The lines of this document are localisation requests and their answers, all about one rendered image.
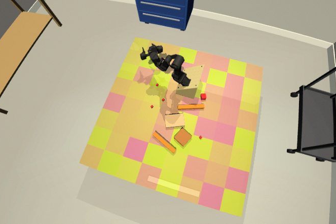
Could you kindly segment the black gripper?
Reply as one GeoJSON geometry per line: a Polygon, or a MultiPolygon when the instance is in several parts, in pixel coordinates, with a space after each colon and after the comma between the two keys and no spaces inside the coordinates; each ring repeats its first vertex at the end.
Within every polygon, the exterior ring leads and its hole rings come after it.
{"type": "MultiPolygon", "coordinates": [[[[155,45],[155,46],[156,46],[156,45],[155,45]]],[[[163,52],[163,47],[162,47],[162,45],[160,45],[160,46],[156,46],[156,48],[157,48],[158,54],[160,54],[160,53],[163,52]]],[[[147,57],[150,56],[150,54],[149,54],[149,53],[146,54],[144,48],[142,48],[142,49],[143,49],[143,52],[140,54],[140,57],[141,57],[142,60],[145,60],[145,59],[147,59],[147,57]]]]}

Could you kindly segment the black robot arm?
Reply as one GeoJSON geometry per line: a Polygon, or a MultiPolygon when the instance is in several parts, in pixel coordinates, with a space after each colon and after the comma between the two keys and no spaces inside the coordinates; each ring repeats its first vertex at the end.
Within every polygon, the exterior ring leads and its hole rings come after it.
{"type": "Polygon", "coordinates": [[[166,71],[170,66],[174,69],[174,72],[172,73],[173,79],[179,84],[181,83],[182,86],[189,86],[191,79],[186,76],[187,74],[185,72],[181,71],[181,66],[185,61],[183,56],[175,54],[167,55],[165,59],[163,57],[159,58],[155,45],[149,47],[148,53],[150,54],[150,59],[160,71],[166,71]],[[170,65],[172,59],[174,59],[174,61],[170,65]]]}

